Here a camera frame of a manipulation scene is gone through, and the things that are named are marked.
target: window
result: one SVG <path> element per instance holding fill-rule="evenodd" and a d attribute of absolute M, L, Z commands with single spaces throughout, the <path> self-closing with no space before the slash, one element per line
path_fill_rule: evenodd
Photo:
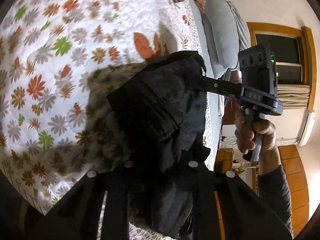
<path fill-rule="evenodd" d="M 279 84 L 303 84 L 302 65 L 297 38 L 256 34 L 257 44 L 267 44 L 275 54 Z"/>
<path fill-rule="evenodd" d="M 316 95 L 316 51 L 312 31 L 269 23 L 247 23 L 251 46 L 269 43 L 276 57 L 279 84 L 309 85 L 308 110 Z"/>

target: bed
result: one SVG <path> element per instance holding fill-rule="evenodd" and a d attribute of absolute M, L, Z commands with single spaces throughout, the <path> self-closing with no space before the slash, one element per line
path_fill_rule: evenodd
<path fill-rule="evenodd" d="M 128 160 L 132 150 L 106 95 L 146 59 L 197 50 L 206 75 L 216 77 L 193 0 L 13 1 L 0 12 L 0 169 L 42 214 L 88 170 Z M 218 95 L 207 102 L 204 145 L 213 170 Z M 130 238 L 151 235 L 165 238 L 130 224 Z"/>

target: beige curtain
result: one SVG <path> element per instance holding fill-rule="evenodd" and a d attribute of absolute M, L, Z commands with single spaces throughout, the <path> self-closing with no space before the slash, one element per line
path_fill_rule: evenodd
<path fill-rule="evenodd" d="M 284 108 L 306 108 L 309 102 L 310 87 L 308 85 L 278 85 L 278 98 Z"/>

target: air conditioner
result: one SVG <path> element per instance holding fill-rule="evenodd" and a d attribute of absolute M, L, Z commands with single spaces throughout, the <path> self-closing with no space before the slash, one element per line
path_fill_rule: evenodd
<path fill-rule="evenodd" d="M 298 136 L 298 143 L 299 146 L 304 146 L 307 144 L 313 125 L 315 123 L 315 119 L 316 119 L 316 113 L 314 110 L 311 111 L 306 111 L 305 113 L 305 117 L 303 120 L 303 124 L 304 126 L 301 127 L 299 136 Z"/>

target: screw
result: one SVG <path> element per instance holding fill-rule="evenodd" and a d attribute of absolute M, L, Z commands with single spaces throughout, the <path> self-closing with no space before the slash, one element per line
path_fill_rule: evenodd
<path fill-rule="evenodd" d="M 94 171 L 94 170 L 90 170 L 90 171 L 87 172 L 87 176 L 89 178 L 94 178 L 96 175 L 97 175 L 97 172 Z"/>
<path fill-rule="evenodd" d="M 190 161 L 190 162 L 188 163 L 188 165 L 189 165 L 191 168 L 196 168 L 196 167 L 198 167 L 198 162 L 196 162 L 196 161 Z"/>
<path fill-rule="evenodd" d="M 133 167 L 133 165 L 134 165 L 133 161 L 126 161 L 126 162 L 124 163 L 124 166 L 125 166 L 126 168 L 131 168 L 131 167 Z"/>
<path fill-rule="evenodd" d="M 229 178 L 234 178 L 236 176 L 233 171 L 226 171 L 225 175 Z"/>

